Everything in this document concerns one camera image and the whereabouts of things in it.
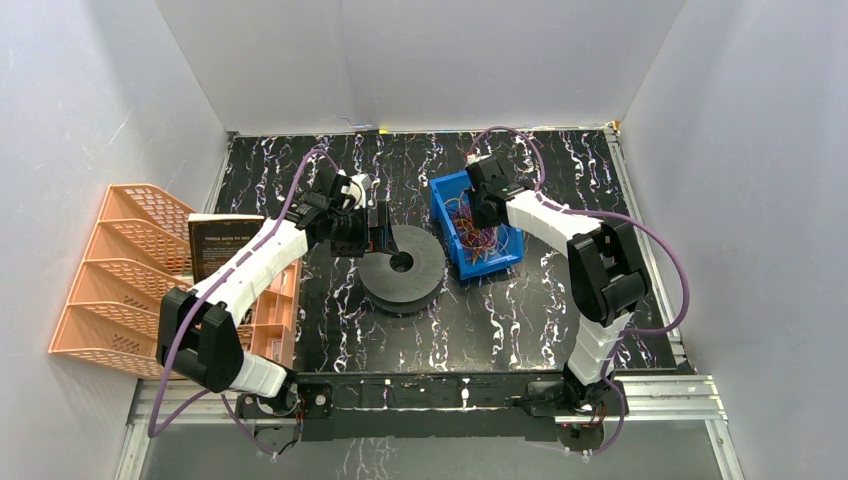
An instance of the book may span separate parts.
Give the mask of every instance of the book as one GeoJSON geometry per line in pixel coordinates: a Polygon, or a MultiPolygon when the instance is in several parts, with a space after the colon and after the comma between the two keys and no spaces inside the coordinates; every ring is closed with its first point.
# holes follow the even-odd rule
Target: book
{"type": "Polygon", "coordinates": [[[262,228],[262,215],[191,213],[188,242],[191,273],[200,282],[221,268],[262,228]]]}

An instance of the gray wall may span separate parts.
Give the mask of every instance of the gray wall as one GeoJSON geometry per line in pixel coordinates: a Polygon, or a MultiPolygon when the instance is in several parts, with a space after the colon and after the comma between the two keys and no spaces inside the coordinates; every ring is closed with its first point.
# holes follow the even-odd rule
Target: gray wall
{"type": "Polygon", "coordinates": [[[115,474],[136,380],[47,355],[109,183],[202,207],[226,135],[152,0],[0,14],[0,477],[115,474]]]}
{"type": "Polygon", "coordinates": [[[622,127],[749,478],[844,476],[846,25],[842,2],[690,0],[622,127]]]}
{"type": "Polygon", "coordinates": [[[620,119],[684,0],[156,2],[227,130],[302,133],[620,119]]]}

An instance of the stack of black discs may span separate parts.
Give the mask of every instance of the stack of black discs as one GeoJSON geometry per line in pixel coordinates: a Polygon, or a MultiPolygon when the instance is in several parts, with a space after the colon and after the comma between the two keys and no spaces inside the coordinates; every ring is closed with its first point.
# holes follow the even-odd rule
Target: stack of black discs
{"type": "Polygon", "coordinates": [[[439,296],[445,279],[445,252],[423,228],[392,227],[399,255],[372,253],[359,261],[357,273],[365,294],[378,308],[408,314],[439,296]]]}

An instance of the blue plastic tray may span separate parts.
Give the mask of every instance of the blue plastic tray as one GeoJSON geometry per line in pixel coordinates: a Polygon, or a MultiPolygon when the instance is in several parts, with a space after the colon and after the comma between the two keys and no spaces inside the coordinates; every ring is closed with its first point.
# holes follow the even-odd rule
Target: blue plastic tray
{"type": "Polygon", "coordinates": [[[501,225],[498,227],[498,244],[506,241],[506,249],[501,253],[489,255],[487,260],[477,260],[473,265],[466,258],[464,248],[459,243],[456,228],[450,221],[445,201],[459,198],[462,191],[471,188],[471,180],[465,171],[430,180],[430,207],[433,215],[442,226],[442,233],[448,244],[451,262],[459,267],[459,279],[466,280],[487,273],[496,272],[520,262],[524,258],[524,238],[520,229],[501,225]]]}

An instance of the colorful wire pile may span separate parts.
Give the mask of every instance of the colorful wire pile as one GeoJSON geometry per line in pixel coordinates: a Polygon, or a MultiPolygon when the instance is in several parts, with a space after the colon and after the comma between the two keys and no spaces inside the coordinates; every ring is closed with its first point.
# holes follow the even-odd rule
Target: colorful wire pile
{"type": "Polygon", "coordinates": [[[471,220],[471,206],[465,201],[465,196],[451,198],[445,202],[445,208],[451,223],[456,229],[459,243],[465,251],[465,259],[475,265],[478,260],[484,262],[490,256],[495,256],[506,250],[509,235],[501,235],[502,227],[479,229],[471,220]]]}

